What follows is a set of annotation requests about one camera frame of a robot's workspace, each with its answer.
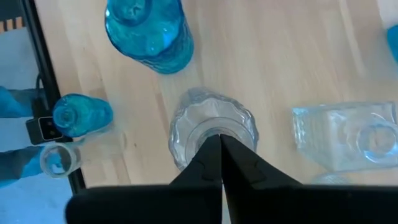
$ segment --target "clear plastic container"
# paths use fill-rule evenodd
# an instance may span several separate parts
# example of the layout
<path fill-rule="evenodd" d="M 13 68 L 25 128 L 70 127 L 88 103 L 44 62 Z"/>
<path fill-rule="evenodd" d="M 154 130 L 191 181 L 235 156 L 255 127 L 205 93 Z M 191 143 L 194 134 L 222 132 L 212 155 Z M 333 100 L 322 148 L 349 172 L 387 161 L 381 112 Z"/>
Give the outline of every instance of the clear plastic container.
<path fill-rule="evenodd" d="M 46 145 L 40 155 L 40 166 L 53 178 L 66 177 L 83 163 L 120 155 L 126 141 L 125 134 L 111 124 L 76 142 Z"/>
<path fill-rule="evenodd" d="M 394 102 L 294 108 L 297 149 L 331 171 L 398 166 Z"/>
<path fill-rule="evenodd" d="M 206 88 L 188 90 L 170 126 L 169 149 L 177 167 L 184 170 L 206 138 L 215 134 L 230 135 L 256 151 L 256 122 L 242 104 Z"/>

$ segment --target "wooden table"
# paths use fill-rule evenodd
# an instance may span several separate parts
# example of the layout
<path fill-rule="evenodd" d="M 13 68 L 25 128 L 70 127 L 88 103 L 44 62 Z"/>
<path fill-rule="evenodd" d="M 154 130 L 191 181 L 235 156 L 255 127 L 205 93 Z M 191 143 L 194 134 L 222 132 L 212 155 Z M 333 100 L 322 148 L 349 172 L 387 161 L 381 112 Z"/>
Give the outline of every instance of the wooden table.
<path fill-rule="evenodd" d="M 292 107 L 398 101 L 398 66 L 385 41 L 385 29 L 398 24 L 395 0 L 183 0 L 195 54 L 169 76 L 111 45 L 105 0 L 36 3 L 61 94 L 107 98 L 128 138 L 123 156 L 83 166 L 89 187 L 176 177 L 169 122 L 191 87 L 207 86 L 251 110 L 258 154 L 302 182 L 325 170 L 296 151 Z M 382 174 L 398 184 L 398 171 Z"/>

